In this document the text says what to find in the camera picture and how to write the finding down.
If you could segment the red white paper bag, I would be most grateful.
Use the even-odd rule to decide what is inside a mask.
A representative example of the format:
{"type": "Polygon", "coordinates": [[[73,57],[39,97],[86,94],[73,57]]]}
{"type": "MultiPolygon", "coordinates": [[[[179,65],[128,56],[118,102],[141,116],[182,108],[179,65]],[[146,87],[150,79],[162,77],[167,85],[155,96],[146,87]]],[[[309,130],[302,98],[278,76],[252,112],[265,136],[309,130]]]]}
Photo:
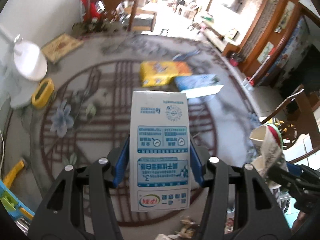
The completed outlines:
{"type": "Polygon", "coordinates": [[[263,143],[260,148],[262,157],[262,169],[259,172],[260,175],[263,178],[266,178],[270,168],[273,166],[279,167],[284,171],[288,171],[283,150],[278,146],[272,133],[268,130],[266,125],[262,125],[260,128],[264,129],[263,143]]]}

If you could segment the white blue milk carton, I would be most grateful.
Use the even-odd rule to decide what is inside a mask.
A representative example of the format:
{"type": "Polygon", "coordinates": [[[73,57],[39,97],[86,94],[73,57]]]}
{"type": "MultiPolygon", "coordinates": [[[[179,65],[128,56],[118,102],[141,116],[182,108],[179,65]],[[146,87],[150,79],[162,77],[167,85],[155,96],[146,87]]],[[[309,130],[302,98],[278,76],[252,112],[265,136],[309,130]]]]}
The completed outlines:
{"type": "Polygon", "coordinates": [[[129,164],[132,211],[189,208],[190,132],[185,94],[133,92],[129,164]]]}

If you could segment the blue white long box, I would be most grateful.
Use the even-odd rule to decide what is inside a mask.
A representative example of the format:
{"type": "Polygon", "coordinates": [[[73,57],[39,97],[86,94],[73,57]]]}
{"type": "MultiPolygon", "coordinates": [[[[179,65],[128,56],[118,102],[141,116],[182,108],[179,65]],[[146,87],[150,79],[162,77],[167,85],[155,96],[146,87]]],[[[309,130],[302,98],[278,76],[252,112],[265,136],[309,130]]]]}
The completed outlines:
{"type": "Polygon", "coordinates": [[[220,79],[215,74],[178,76],[174,78],[174,83],[187,99],[215,95],[223,88],[220,79]]]}

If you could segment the yellow orange drink box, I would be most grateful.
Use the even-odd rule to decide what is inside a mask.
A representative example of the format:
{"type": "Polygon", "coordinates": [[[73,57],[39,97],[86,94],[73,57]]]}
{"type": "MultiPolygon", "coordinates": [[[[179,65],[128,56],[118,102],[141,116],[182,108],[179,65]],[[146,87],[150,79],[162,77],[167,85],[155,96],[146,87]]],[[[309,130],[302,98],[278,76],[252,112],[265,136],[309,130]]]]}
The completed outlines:
{"type": "Polygon", "coordinates": [[[169,84],[180,76],[191,76],[189,65],[183,61],[144,61],[140,64],[142,87],[157,87],[169,84]]]}

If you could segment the red green trash bin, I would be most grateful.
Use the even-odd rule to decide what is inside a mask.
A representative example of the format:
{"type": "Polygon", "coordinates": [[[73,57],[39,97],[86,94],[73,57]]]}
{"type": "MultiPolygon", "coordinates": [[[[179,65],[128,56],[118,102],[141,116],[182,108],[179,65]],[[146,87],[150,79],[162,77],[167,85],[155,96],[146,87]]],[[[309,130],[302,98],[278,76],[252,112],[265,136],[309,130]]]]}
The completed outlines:
{"type": "Polygon", "coordinates": [[[272,133],[274,139],[276,140],[278,146],[282,150],[288,150],[289,146],[285,145],[283,142],[283,137],[281,135],[280,130],[277,128],[275,124],[267,123],[266,126],[268,127],[268,130],[272,133]]]}

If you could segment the dark wooden chair right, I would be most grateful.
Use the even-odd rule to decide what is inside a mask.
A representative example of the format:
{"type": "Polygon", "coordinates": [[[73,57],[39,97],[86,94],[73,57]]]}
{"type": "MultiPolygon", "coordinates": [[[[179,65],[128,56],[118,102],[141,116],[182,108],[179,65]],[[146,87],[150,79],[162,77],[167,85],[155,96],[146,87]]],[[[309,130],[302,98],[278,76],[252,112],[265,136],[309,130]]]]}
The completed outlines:
{"type": "Polygon", "coordinates": [[[312,150],[289,161],[295,164],[319,151],[319,129],[312,107],[306,96],[304,86],[298,86],[269,116],[261,120],[262,124],[271,121],[281,111],[286,113],[286,120],[280,124],[279,130],[283,139],[283,149],[290,149],[298,140],[300,135],[310,137],[312,150]]]}

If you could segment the dark wooden chair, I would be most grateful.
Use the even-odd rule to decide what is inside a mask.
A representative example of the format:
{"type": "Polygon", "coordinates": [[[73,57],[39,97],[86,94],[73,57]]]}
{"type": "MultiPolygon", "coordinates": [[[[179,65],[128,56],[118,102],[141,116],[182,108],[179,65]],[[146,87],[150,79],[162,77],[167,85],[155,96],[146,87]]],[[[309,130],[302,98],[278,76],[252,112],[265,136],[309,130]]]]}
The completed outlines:
{"type": "Polygon", "coordinates": [[[102,10],[102,13],[100,14],[99,21],[103,21],[105,19],[112,21],[119,21],[120,16],[117,13],[117,7],[120,5],[123,1],[129,1],[132,2],[131,12],[130,12],[130,19],[129,23],[127,25],[127,31],[132,31],[133,26],[133,20],[135,18],[137,8],[138,8],[138,0],[89,0],[90,2],[103,2],[104,9],[102,10]]]}
{"type": "Polygon", "coordinates": [[[295,164],[319,151],[319,129],[312,107],[306,96],[304,86],[298,86],[269,116],[261,120],[262,124],[271,121],[281,111],[286,113],[286,120],[280,124],[279,130],[283,139],[283,149],[290,149],[298,140],[300,135],[310,137],[312,150],[289,161],[295,164]]]}

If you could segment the red white broom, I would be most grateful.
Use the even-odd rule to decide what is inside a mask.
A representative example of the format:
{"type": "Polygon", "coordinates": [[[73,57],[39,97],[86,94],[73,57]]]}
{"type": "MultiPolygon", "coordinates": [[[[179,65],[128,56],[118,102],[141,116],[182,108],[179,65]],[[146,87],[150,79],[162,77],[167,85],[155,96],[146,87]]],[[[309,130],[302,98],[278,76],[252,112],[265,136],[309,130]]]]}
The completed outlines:
{"type": "Polygon", "coordinates": [[[248,91],[253,91],[254,90],[254,80],[255,78],[258,76],[258,74],[261,72],[261,70],[263,69],[264,65],[268,62],[268,60],[270,59],[271,55],[267,55],[267,57],[264,59],[264,61],[262,62],[262,64],[260,65],[260,67],[257,69],[257,71],[253,74],[252,77],[246,77],[243,82],[242,82],[242,86],[248,90],[248,91]]]}

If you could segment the blue green toy board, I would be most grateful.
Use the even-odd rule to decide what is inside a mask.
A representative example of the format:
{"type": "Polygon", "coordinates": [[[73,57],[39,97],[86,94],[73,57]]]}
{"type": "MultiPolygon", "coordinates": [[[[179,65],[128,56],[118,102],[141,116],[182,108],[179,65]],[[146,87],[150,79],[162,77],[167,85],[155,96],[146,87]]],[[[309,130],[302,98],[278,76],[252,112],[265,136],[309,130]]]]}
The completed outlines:
{"type": "Polygon", "coordinates": [[[25,219],[28,222],[33,220],[35,213],[31,211],[26,205],[24,205],[3,183],[1,185],[1,203],[6,209],[9,216],[17,221],[19,219],[25,219]]]}

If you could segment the yellow tape dispenser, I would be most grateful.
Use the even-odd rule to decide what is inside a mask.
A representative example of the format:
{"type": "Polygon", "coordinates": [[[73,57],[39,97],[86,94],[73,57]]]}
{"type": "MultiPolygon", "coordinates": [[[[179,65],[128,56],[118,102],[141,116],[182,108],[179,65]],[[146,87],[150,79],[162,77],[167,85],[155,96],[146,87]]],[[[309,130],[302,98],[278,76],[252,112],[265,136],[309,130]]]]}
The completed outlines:
{"type": "Polygon", "coordinates": [[[55,86],[51,78],[43,79],[31,96],[31,104],[36,109],[42,109],[51,98],[55,86]]]}

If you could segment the small red floor bin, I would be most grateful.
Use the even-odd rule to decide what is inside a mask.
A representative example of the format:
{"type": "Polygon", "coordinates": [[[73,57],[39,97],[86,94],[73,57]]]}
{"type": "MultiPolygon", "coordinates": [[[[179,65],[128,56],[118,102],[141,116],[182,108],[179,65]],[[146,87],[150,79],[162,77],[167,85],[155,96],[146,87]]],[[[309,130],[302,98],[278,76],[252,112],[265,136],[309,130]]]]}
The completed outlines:
{"type": "Polygon", "coordinates": [[[241,53],[231,53],[230,57],[229,57],[229,62],[232,66],[236,67],[239,65],[239,63],[244,61],[244,57],[241,53]]]}

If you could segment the low tv cabinet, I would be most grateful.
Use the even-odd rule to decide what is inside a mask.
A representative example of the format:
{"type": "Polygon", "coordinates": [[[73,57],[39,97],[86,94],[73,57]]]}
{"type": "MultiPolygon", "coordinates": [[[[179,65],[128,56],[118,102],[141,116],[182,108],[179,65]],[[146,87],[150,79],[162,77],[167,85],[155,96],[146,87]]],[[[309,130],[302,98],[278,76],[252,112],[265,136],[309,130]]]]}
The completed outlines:
{"type": "Polygon", "coordinates": [[[235,45],[227,36],[219,33],[215,28],[213,22],[202,20],[200,32],[207,38],[207,40],[217,48],[223,56],[231,55],[240,51],[239,46],[235,45]]]}

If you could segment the gold patterned flat box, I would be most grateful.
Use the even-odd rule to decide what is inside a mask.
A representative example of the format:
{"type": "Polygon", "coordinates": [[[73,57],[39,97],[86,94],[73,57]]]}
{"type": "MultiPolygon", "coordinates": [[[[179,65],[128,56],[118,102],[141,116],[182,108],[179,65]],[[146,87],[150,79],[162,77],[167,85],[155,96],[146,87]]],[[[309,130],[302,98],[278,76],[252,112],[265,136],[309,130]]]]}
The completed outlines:
{"type": "Polygon", "coordinates": [[[67,33],[63,33],[45,44],[41,48],[41,51],[48,61],[57,63],[83,44],[84,41],[76,39],[67,33]]]}

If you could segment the white desk lamp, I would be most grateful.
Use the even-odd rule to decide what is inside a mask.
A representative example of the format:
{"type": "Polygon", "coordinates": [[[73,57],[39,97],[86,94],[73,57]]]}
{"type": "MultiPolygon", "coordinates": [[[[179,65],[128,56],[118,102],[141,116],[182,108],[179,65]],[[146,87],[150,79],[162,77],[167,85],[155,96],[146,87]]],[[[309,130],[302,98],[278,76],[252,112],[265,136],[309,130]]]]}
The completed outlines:
{"type": "Polygon", "coordinates": [[[1,27],[1,106],[7,100],[12,109],[28,105],[46,74],[47,60],[40,47],[1,27]]]}

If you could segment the floral seat cushion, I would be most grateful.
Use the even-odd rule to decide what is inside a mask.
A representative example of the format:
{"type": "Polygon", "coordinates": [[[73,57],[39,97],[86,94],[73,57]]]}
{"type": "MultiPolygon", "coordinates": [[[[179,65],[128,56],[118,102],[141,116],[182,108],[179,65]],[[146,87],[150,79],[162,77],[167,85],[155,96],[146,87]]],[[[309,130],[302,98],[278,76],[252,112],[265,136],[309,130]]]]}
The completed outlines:
{"type": "Polygon", "coordinates": [[[89,22],[89,23],[75,23],[72,26],[71,36],[80,37],[92,33],[107,33],[113,34],[119,31],[117,25],[110,22],[89,22]]]}

